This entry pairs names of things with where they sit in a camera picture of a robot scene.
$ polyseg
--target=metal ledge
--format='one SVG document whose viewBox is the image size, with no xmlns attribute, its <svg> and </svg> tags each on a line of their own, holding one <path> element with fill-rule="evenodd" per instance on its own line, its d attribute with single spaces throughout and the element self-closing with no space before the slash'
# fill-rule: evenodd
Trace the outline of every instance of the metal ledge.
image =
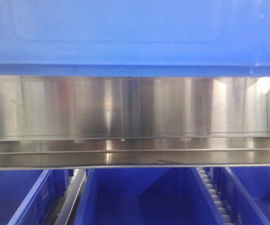
<svg viewBox="0 0 270 225">
<path fill-rule="evenodd" d="M 270 77 L 0 75 L 0 169 L 270 165 Z"/>
</svg>

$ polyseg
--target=blue plastic wall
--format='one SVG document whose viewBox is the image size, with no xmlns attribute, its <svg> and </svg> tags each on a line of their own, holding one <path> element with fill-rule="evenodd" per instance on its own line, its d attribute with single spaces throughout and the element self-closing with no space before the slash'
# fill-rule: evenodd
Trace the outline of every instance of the blue plastic wall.
<svg viewBox="0 0 270 225">
<path fill-rule="evenodd" d="M 270 0 L 0 0 L 0 64 L 270 66 Z"/>
<path fill-rule="evenodd" d="M 68 170 L 0 171 L 0 225 L 45 224 L 68 182 Z"/>
<path fill-rule="evenodd" d="M 75 225 L 224 225 L 191 168 L 89 170 Z"/>
</svg>

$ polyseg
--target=stainless steel panel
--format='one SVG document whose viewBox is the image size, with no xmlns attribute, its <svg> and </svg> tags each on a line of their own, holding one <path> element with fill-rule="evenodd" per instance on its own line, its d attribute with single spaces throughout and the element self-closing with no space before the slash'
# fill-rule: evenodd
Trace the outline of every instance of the stainless steel panel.
<svg viewBox="0 0 270 225">
<path fill-rule="evenodd" d="M 270 165 L 270 77 L 0 75 L 0 168 L 202 164 Z"/>
</svg>

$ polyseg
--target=metal guide rail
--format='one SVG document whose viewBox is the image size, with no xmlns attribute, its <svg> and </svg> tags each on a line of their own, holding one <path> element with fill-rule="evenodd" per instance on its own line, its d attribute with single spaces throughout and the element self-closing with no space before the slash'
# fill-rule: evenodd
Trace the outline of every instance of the metal guide rail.
<svg viewBox="0 0 270 225">
<path fill-rule="evenodd" d="M 0 75 L 0 169 L 270 165 L 270 77 Z"/>
</svg>

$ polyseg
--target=blue storage container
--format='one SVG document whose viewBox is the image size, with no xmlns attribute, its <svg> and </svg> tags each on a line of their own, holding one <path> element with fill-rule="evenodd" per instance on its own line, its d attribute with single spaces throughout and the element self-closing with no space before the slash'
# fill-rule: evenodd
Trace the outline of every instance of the blue storage container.
<svg viewBox="0 0 270 225">
<path fill-rule="evenodd" d="M 56 200 L 52 171 L 0 171 L 0 225 L 44 224 Z"/>
<path fill-rule="evenodd" d="M 226 167 L 208 171 L 235 224 L 270 225 L 270 167 Z"/>
<path fill-rule="evenodd" d="M 195 168 L 89 170 L 75 225 L 225 225 Z"/>
<path fill-rule="evenodd" d="M 0 0 L 0 64 L 270 66 L 270 0 Z"/>
</svg>

